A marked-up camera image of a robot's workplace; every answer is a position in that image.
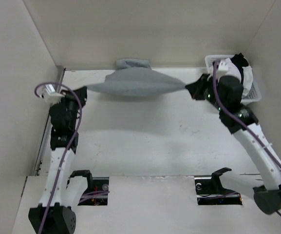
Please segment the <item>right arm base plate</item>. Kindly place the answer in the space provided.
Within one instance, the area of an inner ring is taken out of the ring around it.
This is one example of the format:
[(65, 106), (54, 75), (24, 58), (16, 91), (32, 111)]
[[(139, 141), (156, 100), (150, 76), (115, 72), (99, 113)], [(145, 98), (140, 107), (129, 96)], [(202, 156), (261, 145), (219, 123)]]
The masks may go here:
[(211, 176), (194, 178), (198, 205), (242, 205), (242, 197), (233, 190), (215, 187)]

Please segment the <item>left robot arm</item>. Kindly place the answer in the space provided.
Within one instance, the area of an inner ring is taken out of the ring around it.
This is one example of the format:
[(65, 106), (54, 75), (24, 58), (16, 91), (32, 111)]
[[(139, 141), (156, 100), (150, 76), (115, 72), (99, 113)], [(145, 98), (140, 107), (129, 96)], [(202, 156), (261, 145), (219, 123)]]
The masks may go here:
[(87, 101), (87, 88), (56, 92), (45, 84), (42, 98), (52, 103), (50, 167), (45, 188), (37, 207), (30, 208), (28, 218), (37, 234), (73, 234), (76, 228), (75, 207), (83, 194), (94, 188), (89, 170), (70, 171), (78, 145), (82, 108)]

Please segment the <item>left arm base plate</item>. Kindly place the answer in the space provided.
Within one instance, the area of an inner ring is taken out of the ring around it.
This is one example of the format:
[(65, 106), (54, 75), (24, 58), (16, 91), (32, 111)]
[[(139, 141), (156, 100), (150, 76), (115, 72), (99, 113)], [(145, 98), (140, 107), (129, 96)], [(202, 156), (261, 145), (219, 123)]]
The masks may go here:
[(109, 193), (109, 178), (94, 177), (93, 184), (85, 190), (78, 205), (107, 206)]

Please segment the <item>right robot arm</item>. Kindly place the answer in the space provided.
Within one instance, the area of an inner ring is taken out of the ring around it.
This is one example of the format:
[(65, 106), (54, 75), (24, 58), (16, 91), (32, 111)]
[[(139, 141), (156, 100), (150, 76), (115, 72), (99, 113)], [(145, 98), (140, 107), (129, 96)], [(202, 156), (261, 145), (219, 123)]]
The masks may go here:
[(242, 145), (258, 169), (260, 178), (221, 168), (211, 175), (210, 187), (216, 193), (235, 191), (255, 201), (258, 208), (271, 215), (281, 209), (281, 160), (267, 141), (252, 110), (242, 104), (243, 86), (233, 76), (218, 81), (203, 74), (187, 84), (192, 99), (206, 100), (219, 111), (221, 123)]

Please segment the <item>grey tank top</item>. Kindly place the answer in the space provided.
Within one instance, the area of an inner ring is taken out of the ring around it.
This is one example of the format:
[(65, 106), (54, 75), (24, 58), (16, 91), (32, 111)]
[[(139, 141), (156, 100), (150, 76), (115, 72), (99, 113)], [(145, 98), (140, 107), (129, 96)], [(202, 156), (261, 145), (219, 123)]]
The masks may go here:
[(178, 92), (186, 84), (174, 77), (152, 70), (146, 59), (122, 58), (105, 81), (87, 85), (93, 92), (129, 97), (151, 97)]

